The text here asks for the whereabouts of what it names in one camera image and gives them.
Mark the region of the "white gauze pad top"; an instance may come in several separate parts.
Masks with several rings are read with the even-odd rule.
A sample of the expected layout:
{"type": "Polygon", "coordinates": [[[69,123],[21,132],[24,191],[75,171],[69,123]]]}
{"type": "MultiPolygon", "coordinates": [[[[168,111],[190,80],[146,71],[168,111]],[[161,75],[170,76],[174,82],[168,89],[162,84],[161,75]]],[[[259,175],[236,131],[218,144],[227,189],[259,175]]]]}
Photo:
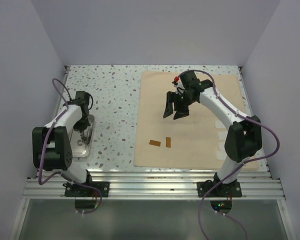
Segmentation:
{"type": "Polygon", "coordinates": [[[220,120],[215,121],[215,128],[216,129],[226,129],[225,125],[220,120]]]}

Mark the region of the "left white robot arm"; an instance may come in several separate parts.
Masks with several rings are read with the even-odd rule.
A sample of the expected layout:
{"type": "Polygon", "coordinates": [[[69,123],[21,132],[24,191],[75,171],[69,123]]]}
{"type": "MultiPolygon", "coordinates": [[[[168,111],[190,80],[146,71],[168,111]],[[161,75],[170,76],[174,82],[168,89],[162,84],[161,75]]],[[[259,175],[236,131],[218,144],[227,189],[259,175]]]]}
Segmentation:
{"type": "Polygon", "coordinates": [[[59,115],[32,130],[33,165],[38,169],[40,185],[55,175],[73,183],[87,182],[89,172],[73,162],[71,134],[77,132],[80,141],[89,145],[93,127],[89,118],[91,100],[90,93],[77,91],[74,99],[65,102],[59,115]]]}

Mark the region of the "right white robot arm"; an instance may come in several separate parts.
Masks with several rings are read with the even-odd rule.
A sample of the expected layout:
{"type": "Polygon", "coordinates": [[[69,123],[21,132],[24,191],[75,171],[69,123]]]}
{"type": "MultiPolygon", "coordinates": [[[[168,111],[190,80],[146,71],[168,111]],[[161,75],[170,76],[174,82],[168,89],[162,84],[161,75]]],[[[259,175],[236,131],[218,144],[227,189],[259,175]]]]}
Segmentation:
{"type": "Polygon", "coordinates": [[[200,103],[208,108],[227,130],[224,143],[226,158],[213,180],[199,185],[208,197],[225,197],[239,187],[238,173],[245,161],[262,148],[261,121],[235,109],[222,99],[215,80],[210,76],[200,80],[196,70],[187,70],[176,76],[172,82],[176,90],[166,94],[163,117],[173,115],[174,120],[189,116],[189,106],[200,103]]]}

